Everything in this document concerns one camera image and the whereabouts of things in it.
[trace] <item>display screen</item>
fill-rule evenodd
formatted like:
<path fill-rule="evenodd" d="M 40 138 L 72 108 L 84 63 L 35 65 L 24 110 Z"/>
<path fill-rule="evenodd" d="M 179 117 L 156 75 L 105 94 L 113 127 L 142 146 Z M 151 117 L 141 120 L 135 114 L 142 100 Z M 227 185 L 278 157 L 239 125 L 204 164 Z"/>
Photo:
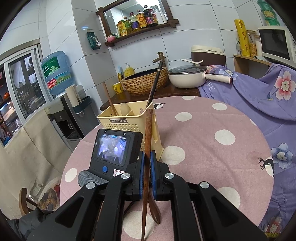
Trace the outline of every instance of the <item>display screen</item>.
<path fill-rule="evenodd" d="M 97 156 L 115 165 L 124 166 L 126 137 L 103 134 L 98 141 Z"/>
<path fill-rule="evenodd" d="M 259 30 L 262 51 L 290 60 L 286 32 L 280 29 Z"/>

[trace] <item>blue flower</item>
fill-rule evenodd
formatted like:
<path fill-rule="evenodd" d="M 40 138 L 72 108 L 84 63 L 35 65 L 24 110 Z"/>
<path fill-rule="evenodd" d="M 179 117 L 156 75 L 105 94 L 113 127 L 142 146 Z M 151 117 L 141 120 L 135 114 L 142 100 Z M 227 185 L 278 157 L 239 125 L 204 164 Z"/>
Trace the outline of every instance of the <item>blue flower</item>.
<path fill-rule="evenodd" d="M 288 151 L 287 143 L 282 143 L 278 148 L 270 150 L 274 163 L 279 163 L 279 167 L 286 169 L 292 163 L 293 154 Z"/>
<path fill-rule="evenodd" d="M 237 77 L 238 77 L 238 75 L 236 73 L 233 73 L 228 69 L 220 69 L 219 74 L 222 74 L 222 75 L 225 75 L 225 76 L 228 76 L 228 77 L 232 77 L 233 80 L 236 80 Z"/>

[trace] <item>soap dispenser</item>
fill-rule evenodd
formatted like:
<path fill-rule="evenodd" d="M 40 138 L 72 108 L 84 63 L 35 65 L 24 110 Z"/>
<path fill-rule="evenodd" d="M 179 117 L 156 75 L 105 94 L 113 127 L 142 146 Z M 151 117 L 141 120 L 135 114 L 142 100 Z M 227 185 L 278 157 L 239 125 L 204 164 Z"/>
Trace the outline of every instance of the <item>soap dispenser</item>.
<path fill-rule="evenodd" d="M 130 76 L 130 75 L 132 75 L 134 73 L 135 73 L 135 71 L 133 70 L 133 68 L 128 63 L 126 63 L 126 69 L 124 71 L 124 77 L 126 78 L 126 77 L 128 77 L 128 76 Z"/>

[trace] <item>beige curtain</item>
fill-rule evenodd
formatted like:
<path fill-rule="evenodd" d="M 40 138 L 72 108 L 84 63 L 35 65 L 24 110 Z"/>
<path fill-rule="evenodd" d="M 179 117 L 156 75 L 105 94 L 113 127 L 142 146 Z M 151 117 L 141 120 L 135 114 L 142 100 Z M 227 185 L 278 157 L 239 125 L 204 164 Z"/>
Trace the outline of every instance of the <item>beige curtain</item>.
<path fill-rule="evenodd" d="M 14 218 L 21 188 L 30 192 L 35 183 L 45 187 L 60 177 L 70 155 L 44 109 L 36 113 L 5 147 L 0 146 L 0 208 L 4 214 Z"/>

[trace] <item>silver screw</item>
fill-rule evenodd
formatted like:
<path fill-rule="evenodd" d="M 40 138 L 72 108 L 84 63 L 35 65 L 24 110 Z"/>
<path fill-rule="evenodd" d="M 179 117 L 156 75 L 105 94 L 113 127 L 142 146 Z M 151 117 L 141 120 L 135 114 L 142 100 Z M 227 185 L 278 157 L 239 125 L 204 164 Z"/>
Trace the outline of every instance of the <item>silver screw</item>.
<path fill-rule="evenodd" d="M 201 182 L 201 184 L 200 184 L 200 187 L 201 188 L 204 188 L 204 189 L 207 189 L 207 188 L 209 188 L 209 184 L 207 183 L 207 182 Z"/>
<path fill-rule="evenodd" d="M 95 183 L 88 183 L 88 184 L 86 185 L 86 188 L 87 188 L 87 189 L 93 189 L 95 186 L 96 186 Z"/>
<path fill-rule="evenodd" d="M 174 174 L 168 172 L 167 174 L 165 174 L 165 177 L 166 177 L 167 179 L 173 179 L 173 178 L 174 178 Z"/>
<path fill-rule="evenodd" d="M 129 179 L 131 177 L 131 175 L 129 173 L 123 173 L 121 174 L 121 178 L 122 179 Z"/>

